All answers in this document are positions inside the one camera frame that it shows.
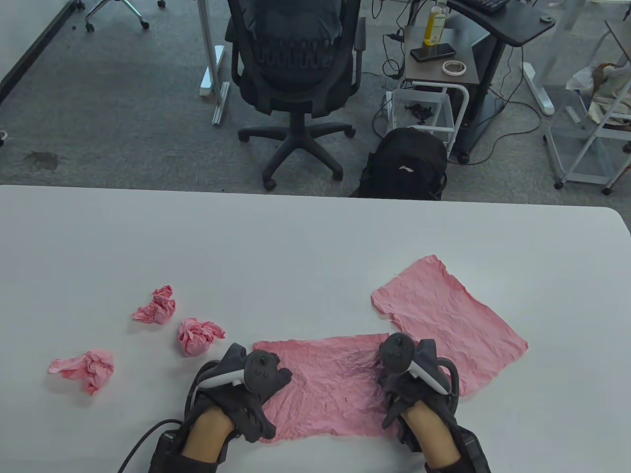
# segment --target black desk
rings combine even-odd
[[[491,35],[488,40],[485,40],[486,64],[476,63],[480,85],[471,95],[472,100],[469,102],[452,150],[459,162],[467,163],[469,153],[490,125],[493,116],[505,107],[504,101],[499,100],[488,90],[504,48],[507,44],[513,47],[523,46],[552,28],[556,22],[543,23],[540,19],[546,13],[518,0],[508,2],[493,13],[484,13],[457,0],[448,0],[447,6],[462,13]]]

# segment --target carpet stain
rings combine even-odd
[[[59,166],[59,157],[55,153],[33,151],[26,155],[23,161],[28,164],[32,171],[44,169],[54,172]]]

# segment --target flat pink paper towel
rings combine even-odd
[[[276,437],[269,443],[321,434],[392,435],[381,429],[386,409],[377,384],[379,345],[387,337],[255,343],[254,349],[276,353],[281,366],[293,372],[292,382],[263,406],[276,425]]]
[[[372,304],[415,340],[436,340],[438,356],[458,368],[463,396],[489,384],[528,349],[528,343],[475,300],[436,255],[416,261],[373,292]]]
[[[107,350],[90,350],[81,356],[55,359],[49,373],[59,373],[70,380],[83,380],[83,390],[92,396],[114,372],[114,359]]]

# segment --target chair base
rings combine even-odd
[[[138,20],[140,21],[140,25],[143,27],[143,29],[148,30],[149,29],[149,23],[146,22],[145,20],[143,20],[143,16],[140,14],[140,12],[136,9],[136,7],[134,7],[131,2],[129,0],[114,0],[117,2],[123,2],[125,4],[125,6],[127,8],[129,8],[129,10],[131,11],[131,13],[133,13],[134,15],[136,15],[136,17],[138,18]],[[88,12],[88,14],[85,16],[85,29],[88,33],[91,33],[94,31],[94,25],[92,25],[92,23],[90,23],[90,18],[92,18],[92,16],[94,16],[100,9],[102,9],[107,3],[111,2],[111,0],[99,0],[99,2],[94,5],[94,7],[92,7],[92,9]],[[82,1],[80,1],[78,3],[78,9],[85,9],[85,5],[83,4]]]
[[[248,141],[251,136],[256,136],[283,142],[263,170],[263,187],[266,190],[273,190],[276,181],[272,179],[272,174],[296,149],[304,149],[325,164],[333,171],[334,180],[344,179],[342,166],[316,141],[318,137],[339,131],[343,131],[349,138],[355,136],[355,129],[347,123],[332,122],[306,126],[305,114],[290,114],[289,127],[251,127],[243,128],[238,133],[239,141]]]

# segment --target smartphone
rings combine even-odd
[[[447,43],[437,44],[436,46],[423,46],[410,51],[410,56],[418,62],[431,61],[432,59],[449,57],[454,54],[456,54],[456,50]]]

